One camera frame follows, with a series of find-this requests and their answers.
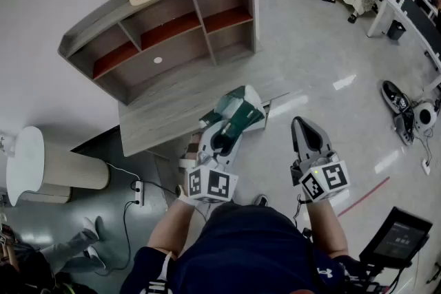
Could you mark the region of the spare grey black gripper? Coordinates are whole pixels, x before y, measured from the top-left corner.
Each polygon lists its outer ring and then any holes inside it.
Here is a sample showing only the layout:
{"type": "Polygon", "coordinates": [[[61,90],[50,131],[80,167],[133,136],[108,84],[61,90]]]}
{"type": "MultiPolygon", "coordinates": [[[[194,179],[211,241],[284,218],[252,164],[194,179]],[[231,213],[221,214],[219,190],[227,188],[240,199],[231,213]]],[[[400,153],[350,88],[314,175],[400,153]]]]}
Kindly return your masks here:
{"type": "Polygon", "coordinates": [[[406,146],[411,146],[414,141],[413,124],[414,115],[412,112],[403,112],[393,118],[395,131],[406,146]]]}
{"type": "Polygon", "coordinates": [[[411,107],[408,97],[391,81],[382,82],[381,92],[383,99],[394,114],[401,114],[411,107]]]}

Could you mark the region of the black tablet screen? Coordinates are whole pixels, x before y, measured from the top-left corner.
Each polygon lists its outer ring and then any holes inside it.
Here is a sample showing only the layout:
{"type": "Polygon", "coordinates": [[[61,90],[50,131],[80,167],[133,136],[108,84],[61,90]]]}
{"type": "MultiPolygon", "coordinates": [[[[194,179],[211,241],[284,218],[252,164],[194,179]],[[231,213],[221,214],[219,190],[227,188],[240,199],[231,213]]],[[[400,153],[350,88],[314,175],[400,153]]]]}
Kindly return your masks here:
{"type": "Polygon", "coordinates": [[[378,232],[359,255],[366,265],[403,269],[429,239],[433,223],[393,207],[378,232]]]}

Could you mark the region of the person's left forearm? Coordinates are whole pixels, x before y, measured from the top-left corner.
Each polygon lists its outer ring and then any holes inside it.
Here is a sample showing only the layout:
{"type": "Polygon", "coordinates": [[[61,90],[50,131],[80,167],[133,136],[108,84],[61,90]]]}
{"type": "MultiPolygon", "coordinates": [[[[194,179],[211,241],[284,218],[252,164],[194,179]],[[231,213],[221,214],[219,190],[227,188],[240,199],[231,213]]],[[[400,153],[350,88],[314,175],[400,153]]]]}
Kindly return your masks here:
{"type": "Polygon", "coordinates": [[[175,260],[183,251],[187,241],[190,222],[195,212],[194,205],[175,200],[166,211],[147,242],[147,247],[156,249],[175,260]]]}

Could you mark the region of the grey wooden shelf desk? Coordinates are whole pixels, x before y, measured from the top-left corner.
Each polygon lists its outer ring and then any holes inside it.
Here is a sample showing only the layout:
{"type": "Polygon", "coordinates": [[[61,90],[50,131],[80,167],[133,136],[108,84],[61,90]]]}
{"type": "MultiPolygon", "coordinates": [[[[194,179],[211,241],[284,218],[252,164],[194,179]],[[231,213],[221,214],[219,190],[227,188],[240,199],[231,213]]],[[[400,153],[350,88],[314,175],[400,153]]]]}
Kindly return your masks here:
{"type": "Polygon", "coordinates": [[[263,102],[288,92],[278,64],[258,53],[256,27],[255,0],[109,0],[63,35],[58,52],[119,102],[131,156],[195,131],[241,85],[263,102]]]}

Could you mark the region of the green white package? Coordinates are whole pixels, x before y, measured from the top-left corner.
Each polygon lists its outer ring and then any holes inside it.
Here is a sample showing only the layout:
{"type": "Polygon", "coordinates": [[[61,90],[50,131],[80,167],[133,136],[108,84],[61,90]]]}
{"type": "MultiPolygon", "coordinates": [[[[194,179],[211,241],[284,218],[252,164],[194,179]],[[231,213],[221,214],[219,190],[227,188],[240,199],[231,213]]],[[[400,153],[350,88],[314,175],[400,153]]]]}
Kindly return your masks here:
{"type": "Polygon", "coordinates": [[[224,122],[220,134],[233,140],[243,132],[265,126],[266,111],[260,96],[251,85],[241,85],[223,95],[214,109],[199,119],[201,128],[224,122]]]}

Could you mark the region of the person in dark blue jacket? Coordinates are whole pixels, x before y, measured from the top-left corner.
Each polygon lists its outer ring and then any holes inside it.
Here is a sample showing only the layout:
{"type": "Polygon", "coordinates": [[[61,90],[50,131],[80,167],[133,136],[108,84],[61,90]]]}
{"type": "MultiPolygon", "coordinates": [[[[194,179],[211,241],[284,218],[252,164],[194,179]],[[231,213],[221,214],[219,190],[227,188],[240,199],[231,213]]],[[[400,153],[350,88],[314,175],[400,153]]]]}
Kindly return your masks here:
{"type": "Polygon", "coordinates": [[[120,294],[351,294],[366,275],[331,258],[284,215],[262,206],[217,207],[177,259],[143,247],[120,294]]]}

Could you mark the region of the white power strip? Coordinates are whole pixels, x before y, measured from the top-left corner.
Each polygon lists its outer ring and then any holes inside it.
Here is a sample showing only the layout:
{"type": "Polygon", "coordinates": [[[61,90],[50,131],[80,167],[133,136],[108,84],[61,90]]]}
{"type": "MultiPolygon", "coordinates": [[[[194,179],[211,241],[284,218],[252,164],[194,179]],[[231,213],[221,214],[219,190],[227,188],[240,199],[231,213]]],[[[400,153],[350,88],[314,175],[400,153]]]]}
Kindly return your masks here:
{"type": "Polygon", "coordinates": [[[143,196],[143,190],[144,183],[142,180],[135,180],[133,190],[135,192],[135,204],[142,207],[144,205],[144,196],[143,196]]]}

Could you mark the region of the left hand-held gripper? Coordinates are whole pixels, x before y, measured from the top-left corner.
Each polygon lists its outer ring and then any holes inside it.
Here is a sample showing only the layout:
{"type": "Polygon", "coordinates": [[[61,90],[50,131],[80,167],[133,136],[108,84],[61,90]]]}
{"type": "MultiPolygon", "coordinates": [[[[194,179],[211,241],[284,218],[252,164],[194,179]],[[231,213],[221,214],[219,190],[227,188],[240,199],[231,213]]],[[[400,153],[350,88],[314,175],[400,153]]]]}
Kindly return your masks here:
{"type": "Polygon", "coordinates": [[[178,197],[192,206],[216,204],[232,200],[238,176],[228,173],[220,162],[234,162],[243,133],[235,138],[222,135],[227,120],[208,127],[202,134],[195,159],[181,158],[178,166],[185,172],[185,187],[178,197]]]}

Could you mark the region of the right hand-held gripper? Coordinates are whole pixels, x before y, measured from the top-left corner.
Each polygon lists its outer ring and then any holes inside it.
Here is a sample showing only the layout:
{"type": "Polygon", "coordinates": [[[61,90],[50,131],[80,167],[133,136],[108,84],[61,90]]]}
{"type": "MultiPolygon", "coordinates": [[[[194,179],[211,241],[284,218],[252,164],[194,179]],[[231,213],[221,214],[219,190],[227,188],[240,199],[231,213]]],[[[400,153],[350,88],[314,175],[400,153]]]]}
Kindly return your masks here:
{"type": "Polygon", "coordinates": [[[291,178],[294,186],[302,187],[306,203],[332,198],[350,186],[345,161],[332,150],[323,128],[297,116],[291,122],[291,137],[299,159],[290,167],[291,178]]]}

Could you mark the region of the white work table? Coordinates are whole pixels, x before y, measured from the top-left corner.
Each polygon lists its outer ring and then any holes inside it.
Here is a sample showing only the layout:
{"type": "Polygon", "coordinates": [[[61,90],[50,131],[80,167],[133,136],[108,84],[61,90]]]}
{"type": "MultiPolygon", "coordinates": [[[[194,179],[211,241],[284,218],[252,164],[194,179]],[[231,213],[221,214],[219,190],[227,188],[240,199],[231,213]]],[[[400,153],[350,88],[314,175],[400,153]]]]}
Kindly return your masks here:
{"type": "Polygon", "coordinates": [[[425,86],[422,89],[421,94],[418,96],[418,98],[421,99],[427,97],[430,92],[436,89],[437,86],[441,85],[441,58],[438,54],[433,53],[433,50],[425,38],[420,34],[418,29],[401,10],[403,2],[404,0],[382,0],[378,8],[378,13],[367,32],[367,36],[372,37],[374,33],[377,32],[377,27],[381,23],[387,25],[392,19],[397,18],[407,30],[411,31],[415,36],[418,37],[423,50],[427,51],[429,58],[433,61],[435,67],[438,69],[438,76],[430,84],[425,86]]]}

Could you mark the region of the white round helmet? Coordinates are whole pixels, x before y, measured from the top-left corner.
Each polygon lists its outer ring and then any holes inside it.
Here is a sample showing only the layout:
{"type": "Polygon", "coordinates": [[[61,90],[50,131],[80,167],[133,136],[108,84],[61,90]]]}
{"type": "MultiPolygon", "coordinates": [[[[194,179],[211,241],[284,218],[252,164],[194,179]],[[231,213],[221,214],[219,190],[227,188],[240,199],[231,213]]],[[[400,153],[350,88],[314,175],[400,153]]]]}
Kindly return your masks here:
{"type": "Polygon", "coordinates": [[[433,101],[422,101],[413,108],[414,126],[418,132],[432,128],[438,117],[438,109],[433,101]]]}

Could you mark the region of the person's right forearm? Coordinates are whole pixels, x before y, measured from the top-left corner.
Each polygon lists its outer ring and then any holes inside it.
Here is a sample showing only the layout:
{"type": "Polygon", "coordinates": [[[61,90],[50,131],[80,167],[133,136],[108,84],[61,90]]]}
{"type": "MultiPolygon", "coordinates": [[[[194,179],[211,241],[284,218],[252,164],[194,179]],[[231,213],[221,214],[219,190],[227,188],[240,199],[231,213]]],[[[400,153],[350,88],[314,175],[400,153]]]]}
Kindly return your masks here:
{"type": "Polygon", "coordinates": [[[349,255],[345,233],[328,200],[307,204],[314,244],[329,257],[349,255]]]}

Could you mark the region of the black trash bin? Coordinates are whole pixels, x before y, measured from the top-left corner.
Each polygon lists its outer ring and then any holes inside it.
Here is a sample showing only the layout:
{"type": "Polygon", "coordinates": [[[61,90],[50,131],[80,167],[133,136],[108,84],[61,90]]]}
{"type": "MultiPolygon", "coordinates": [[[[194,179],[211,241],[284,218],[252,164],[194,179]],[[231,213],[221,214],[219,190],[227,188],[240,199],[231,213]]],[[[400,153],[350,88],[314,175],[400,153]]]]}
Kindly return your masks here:
{"type": "Polygon", "coordinates": [[[393,20],[387,31],[387,36],[392,41],[398,41],[406,31],[406,28],[401,22],[393,20]]]}

